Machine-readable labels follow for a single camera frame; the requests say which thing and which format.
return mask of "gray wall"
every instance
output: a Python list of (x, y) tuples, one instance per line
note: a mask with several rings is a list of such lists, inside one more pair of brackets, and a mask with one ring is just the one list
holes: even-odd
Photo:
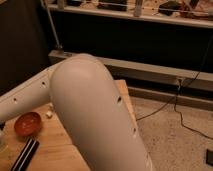
[(0, 95), (49, 65), (38, 7), (39, 0), (0, 5)]

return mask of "wooden bowl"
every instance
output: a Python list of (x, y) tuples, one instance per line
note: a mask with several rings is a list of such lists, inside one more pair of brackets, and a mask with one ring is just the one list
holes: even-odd
[(39, 132), (41, 125), (40, 115), (36, 112), (29, 112), (16, 120), (14, 129), (18, 135), (26, 137)]

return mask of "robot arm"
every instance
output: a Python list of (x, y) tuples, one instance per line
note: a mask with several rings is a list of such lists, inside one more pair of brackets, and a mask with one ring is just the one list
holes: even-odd
[(54, 70), (61, 63), (46, 68), (10, 92), (1, 96), (0, 124), (50, 102), (50, 79)]
[(114, 80), (97, 59), (76, 55), (2, 96), (0, 122), (48, 101), (91, 170), (154, 170)]

